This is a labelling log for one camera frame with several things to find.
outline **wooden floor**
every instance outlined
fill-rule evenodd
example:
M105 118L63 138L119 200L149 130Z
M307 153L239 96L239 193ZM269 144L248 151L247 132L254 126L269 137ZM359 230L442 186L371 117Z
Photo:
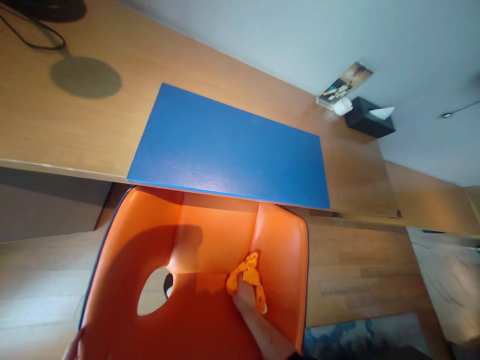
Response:
M76 331L109 205L96 231L0 245L0 359L61 358ZM308 327L414 312L432 357L450 359L403 228L290 209L308 222ZM149 279L143 313L164 301L163 276L159 270Z
M431 356L451 359L404 227L287 208L308 223L307 327L416 313Z

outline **blue board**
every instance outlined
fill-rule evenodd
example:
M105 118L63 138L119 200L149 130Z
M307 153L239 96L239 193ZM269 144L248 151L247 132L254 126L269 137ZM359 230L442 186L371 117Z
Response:
M329 209L320 138L163 83L127 179Z

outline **paper cup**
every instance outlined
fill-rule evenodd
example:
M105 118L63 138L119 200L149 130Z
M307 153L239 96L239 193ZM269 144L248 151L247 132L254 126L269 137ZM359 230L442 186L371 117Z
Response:
M346 97L342 97L335 104L333 104L333 111L339 116L343 116L354 108L352 102Z

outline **picture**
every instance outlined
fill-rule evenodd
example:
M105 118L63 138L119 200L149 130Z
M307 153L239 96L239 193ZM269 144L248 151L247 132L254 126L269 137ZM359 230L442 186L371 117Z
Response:
M335 82L322 94L319 99L326 103L334 104L338 99L344 97L350 93L353 89L357 88L361 83L369 78L373 74L373 71L363 66L362 64L355 62L343 73Z

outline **white tissue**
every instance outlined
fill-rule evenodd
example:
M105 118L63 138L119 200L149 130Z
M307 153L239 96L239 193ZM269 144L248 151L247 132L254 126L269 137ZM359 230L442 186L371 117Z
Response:
M380 120L385 120L390 115L392 115L394 110L395 110L395 106L392 106L392 107L386 107L382 109L370 110L369 113L372 114L374 117L379 118Z

